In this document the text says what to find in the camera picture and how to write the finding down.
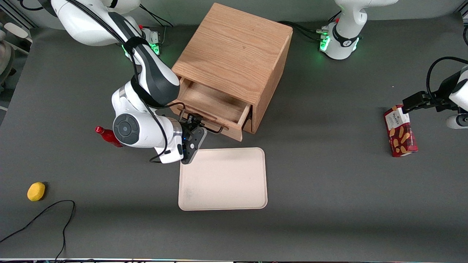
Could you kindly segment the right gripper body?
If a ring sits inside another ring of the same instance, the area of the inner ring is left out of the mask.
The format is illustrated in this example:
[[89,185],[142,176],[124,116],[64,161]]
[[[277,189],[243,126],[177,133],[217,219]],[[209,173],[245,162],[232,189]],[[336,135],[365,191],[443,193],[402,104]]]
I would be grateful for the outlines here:
[[164,164],[175,163],[184,159],[186,135],[180,122],[168,122],[162,125],[163,138],[154,147],[159,161]]

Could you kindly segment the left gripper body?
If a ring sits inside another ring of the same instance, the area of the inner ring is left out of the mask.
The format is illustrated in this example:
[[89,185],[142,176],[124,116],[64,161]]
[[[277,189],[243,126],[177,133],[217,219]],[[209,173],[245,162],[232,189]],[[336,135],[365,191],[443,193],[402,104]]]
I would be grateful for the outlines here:
[[467,111],[468,67],[465,65],[460,71],[443,80],[439,86],[438,92],[441,98]]

